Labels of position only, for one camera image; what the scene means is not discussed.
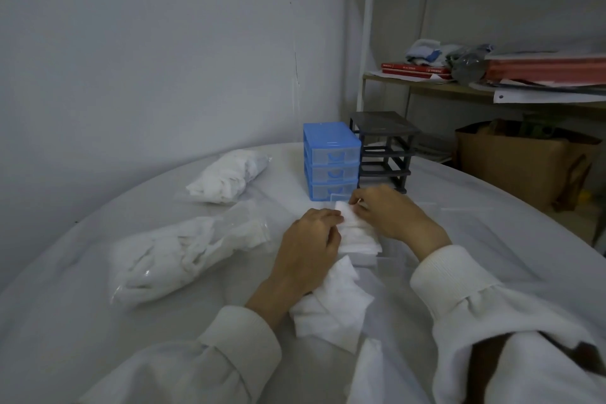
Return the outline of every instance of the hand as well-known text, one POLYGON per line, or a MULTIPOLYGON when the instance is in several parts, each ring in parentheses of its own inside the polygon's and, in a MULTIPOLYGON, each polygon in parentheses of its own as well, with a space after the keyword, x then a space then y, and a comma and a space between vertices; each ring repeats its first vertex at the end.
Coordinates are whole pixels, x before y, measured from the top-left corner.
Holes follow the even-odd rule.
POLYGON ((310 209, 284 233, 273 270, 246 307, 271 328, 301 297, 322 284, 337 258, 340 211, 310 209))
POLYGON ((406 195, 387 185, 357 189, 349 200, 353 211, 377 231, 406 243, 419 261, 436 249, 451 245, 446 231, 406 195))

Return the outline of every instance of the folded white cloth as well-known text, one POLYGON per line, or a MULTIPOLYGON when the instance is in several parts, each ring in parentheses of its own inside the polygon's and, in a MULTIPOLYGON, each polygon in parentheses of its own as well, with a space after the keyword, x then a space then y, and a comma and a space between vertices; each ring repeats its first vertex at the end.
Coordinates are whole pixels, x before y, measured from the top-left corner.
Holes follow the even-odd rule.
POLYGON ((112 244, 111 300, 132 306, 159 299, 188 285, 235 250, 249 250, 269 239, 262 218, 251 218, 227 232, 225 224, 217 226, 222 218, 196 217, 112 244))
POLYGON ((337 201, 335 209, 341 211, 344 219, 343 223, 337 226, 341 234, 340 254, 377 255, 382 251, 375 228, 356 216, 356 213, 352 210, 352 205, 345 201, 337 201))
POLYGON ((189 194, 200 201, 232 203, 246 185, 267 168, 270 158, 258 151, 238 149, 223 155, 189 184, 189 194))
POLYGON ((347 387, 347 404, 381 404, 385 397, 383 350, 377 339, 366 339, 360 349, 352 384, 347 387))
POLYGON ((322 285, 290 309, 297 337, 316 336, 355 353, 374 300, 355 284, 358 279, 349 256, 338 260, 322 285))

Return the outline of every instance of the bag of white cloth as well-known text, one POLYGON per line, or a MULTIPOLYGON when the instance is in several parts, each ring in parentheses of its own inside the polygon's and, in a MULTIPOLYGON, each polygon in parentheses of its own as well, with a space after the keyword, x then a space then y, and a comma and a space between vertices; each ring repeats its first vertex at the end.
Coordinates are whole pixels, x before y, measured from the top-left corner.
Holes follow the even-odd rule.
POLYGON ((186 189, 192 200, 232 203, 269 162, 270 157, 259 151, 231 151, 203 170, 186 189))
POLYGON ((110 301, 125 306, 160 299, 230 257, 269 241, 255 201, 241 201, 220 216, 194 217, 113 243, 109 250, 110 301))

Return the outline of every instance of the white sleeve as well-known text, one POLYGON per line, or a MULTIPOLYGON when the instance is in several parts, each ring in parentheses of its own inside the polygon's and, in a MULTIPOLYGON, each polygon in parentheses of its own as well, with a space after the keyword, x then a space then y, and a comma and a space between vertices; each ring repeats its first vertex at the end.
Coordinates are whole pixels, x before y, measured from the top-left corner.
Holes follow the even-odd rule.
POLYGON ((281 357, 276 336, 259 315, 226 306, 198 340, 141 350, 78 402, 254 403, 281 357))
POLYGON ((589 333, 562 309, 505 288, 463 247, 435 251, 410 283, 434 319, 437 404, 466 399, 474 344, 511 333, 487 381, 486 404, 605 402, 606 372, 589 333), (575 361, 574 352, 582 348, 598 364, 575 361))

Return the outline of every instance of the round table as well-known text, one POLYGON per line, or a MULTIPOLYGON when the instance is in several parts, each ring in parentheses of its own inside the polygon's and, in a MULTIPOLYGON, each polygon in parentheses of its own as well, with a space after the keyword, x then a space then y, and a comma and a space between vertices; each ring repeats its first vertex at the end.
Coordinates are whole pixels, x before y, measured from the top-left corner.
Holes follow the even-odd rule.
MULTIPOLYGON (((307 196, 300 143, 259 150, 272 161, 248 187, 247 196, 270 205, 284 221, 318 207, 307 196)), ((222 306, 246 301, 270 270, 271 254, 236 255, 190 286, 131 311, 109 304, 104 255, 109 242, 224 211, 223 206, 176 199, 216 158, 166 172, 110 201, 62 236, 0 294, 3 402, 74 401, 137 350, 195 339, 222 306)), ((606 352, 606 259, 548 216, 479 179, 418 157, 413 157, 411 171, 409 196, 447 229, 453 242, 465 246, 512 288, 572 311, 606 352)), ((375 296, 364 332, 389 337, 383 339, 384 350, 395 353, 387 360, 400 371, 409 368, 414 375, 405 380, 414 382, 420 393, 429 392, 436 350, 431 318, 408 285, 416 261, 393 242, 383 247, 386 257, 362 269, 367 277, 360 285, 375 296)), ((353 355, 320 339, 296 339, 289 322, 277 336, 284 358, 260 402, 286 396, 295 402, 293 397, 304 395, 303 390, 322 390, 330 402, 344 400, 353 355), (327 368, 334 383, 330 390, 322 389, 327 368)), ((392 387, 403 377, 387 375, 386 386, 392 387)))

